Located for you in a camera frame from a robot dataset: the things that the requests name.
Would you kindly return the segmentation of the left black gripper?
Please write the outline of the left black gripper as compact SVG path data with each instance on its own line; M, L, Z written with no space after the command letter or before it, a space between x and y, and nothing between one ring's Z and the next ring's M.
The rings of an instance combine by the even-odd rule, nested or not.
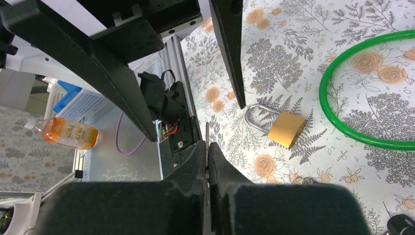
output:
M137 78L125 63L162 50L164 37L200 23L199 2L81 0L79 3L106 27L92 35L92 39L40 0L7 6L0 11L0 19L8 31L82 78L119 107L149 140L156 141L153 120Z

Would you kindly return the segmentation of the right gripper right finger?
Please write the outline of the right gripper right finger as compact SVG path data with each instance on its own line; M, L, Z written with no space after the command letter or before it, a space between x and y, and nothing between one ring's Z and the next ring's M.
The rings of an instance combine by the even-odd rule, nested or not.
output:
M357 201L344 187L254 184L224 156L208 151L212 231L217 235L367 235Z

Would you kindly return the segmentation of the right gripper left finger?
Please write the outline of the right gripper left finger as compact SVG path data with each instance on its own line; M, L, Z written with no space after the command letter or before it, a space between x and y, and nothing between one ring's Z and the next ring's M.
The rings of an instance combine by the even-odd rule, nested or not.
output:
M46 201L36 235L200 235L206 144L159 182L65 184Z

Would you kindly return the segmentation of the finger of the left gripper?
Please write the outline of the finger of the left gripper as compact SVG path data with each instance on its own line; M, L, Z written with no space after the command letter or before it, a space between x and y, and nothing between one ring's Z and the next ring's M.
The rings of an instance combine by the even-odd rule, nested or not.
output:
M211 19L230 82L241 109L246 107L241 68L243 1L210 0Z

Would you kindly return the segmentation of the green cable lock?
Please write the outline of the green cable lock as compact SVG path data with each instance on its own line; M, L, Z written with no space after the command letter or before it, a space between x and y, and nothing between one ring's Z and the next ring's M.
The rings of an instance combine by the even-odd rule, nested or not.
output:
M377 36L343 52L326 69L319 100L333 126L377 148L415 148L415 32Z

